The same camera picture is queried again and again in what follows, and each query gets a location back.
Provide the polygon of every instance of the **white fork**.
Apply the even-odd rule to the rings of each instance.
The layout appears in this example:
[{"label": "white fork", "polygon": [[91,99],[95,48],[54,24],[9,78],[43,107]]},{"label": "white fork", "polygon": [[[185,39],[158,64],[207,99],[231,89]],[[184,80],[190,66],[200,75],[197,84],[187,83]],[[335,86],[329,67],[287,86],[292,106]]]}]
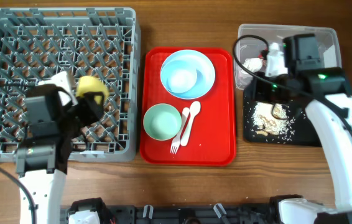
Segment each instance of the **white fork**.
[{"label": "white fork", "polygon": [[189,108],[184,108],[182,111],[182,127],[180,128],[180,131],[176,134],[176,137],[174,137],[174,139],[172,140],[172,145],[170,146],[171,154],[177,153],[178,147],[180,146],[180,136],[182,135],[184,124],[186,123],[189,113],[190,113]]}]

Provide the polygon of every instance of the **clear plastic bin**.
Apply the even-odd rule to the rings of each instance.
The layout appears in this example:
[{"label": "clear plastic bin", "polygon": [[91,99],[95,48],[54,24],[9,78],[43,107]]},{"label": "clear plastic bin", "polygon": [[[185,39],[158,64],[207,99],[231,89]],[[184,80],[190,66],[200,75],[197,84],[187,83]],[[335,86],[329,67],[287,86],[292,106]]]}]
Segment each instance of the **clear plastic bin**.
[{"label": "clear plastic bin", "polygon": [[[285,26],[285,25],[266,25],[266,24],[242,24],[238,29],[238,37],[252,34],[265,38],[268,43],[276,42],[282,45],[282,39],[297,34],[313,33],[316,36],[318,51],[323,59],[325,68],[342,67],[340,57],[339,42],[336,32],[332,28],[305,27],[305,26]],[[240,40],[236,46],[238,50],[238,60],[243,64],[247,58],[257,58],[261,50],[266,45],[260,40],[248,38]],[[244,90],[252,80],[252,76],[241,72],[241,68],[234,62],[234,76],[236,86]]]}]

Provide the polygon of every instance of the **bowl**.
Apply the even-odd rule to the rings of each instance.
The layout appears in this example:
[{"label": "bowl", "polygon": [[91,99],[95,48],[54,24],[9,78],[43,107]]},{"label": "bowl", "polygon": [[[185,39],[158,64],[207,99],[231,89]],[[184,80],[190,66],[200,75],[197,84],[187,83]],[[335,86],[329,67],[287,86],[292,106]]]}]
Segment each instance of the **bowl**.
[{"label": "bowl", "polygon": [[161,70],[167,66],[168,63],[177,60],[193,64],[197,71],[197,80],[191,89],[183,93],[166,90],[171,95],[183,100],[197,99],[207,94],[215,82],[215,68],[211,60],[203,53],[196,50],[179,50],[166,58],[162,64]]},{"label": "bowl", "polygon": [[161,69],[160,77],[167,91],[184,93],[190,90],[197,81],[197,71],[191,63],[174,60]]},{"label": "bowl", "polygon": [[182,127],[182,117],[173,106],[160,103],[147,110],[143,118],[143,127],[153,139],[165,141],[178,133]]}]

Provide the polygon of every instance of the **black tray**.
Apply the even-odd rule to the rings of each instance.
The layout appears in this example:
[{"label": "black tray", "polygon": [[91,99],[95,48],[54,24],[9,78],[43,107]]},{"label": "black tray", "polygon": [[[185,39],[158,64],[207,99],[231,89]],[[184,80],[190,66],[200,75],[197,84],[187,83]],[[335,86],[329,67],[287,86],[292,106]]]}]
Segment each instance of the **black tray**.
[{"label": "black tray", "polygon": [[258,101],[256,97],[256,83],[254,80],[244,90],[244,109],[243,109],[243,136],[244,139],[251,142],[264,142],[264,143],[275,143],[275,144],[292,144],[301,146],[321,146],[320,140],[317,133],[309,121],[305,112],[301,109],[299,103],[290,101],[283,107],[288,106],[286,113],[289,118],[295,117],[295,122],[291,124],[292,130],[295,130],[294,135],[288,135],[291,141],[282,139],[282,135],[267,136],[257,134],[256,131],[260,130],[259,127],[253,125],[252,116],[254,114],[254,108]]}]

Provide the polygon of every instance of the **gray dish rack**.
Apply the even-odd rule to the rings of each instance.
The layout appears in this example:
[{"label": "gray dish rack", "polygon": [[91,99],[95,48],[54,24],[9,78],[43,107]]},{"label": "gray dish rack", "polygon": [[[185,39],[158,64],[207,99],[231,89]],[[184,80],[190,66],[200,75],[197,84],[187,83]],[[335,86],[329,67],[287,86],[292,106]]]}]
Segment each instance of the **gray dish rack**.
[{"label": "gray dish rack", "polygon": [[[137,73],[141,30],[131,8],[0,8],[0,84],[36,85],[54,74],[85,75],[108,87],[103,118],[73,140],[70,160],[130,161],[136,155]],[[0,162],[14,150],[28,122],[25,87],[0,88]]]}]

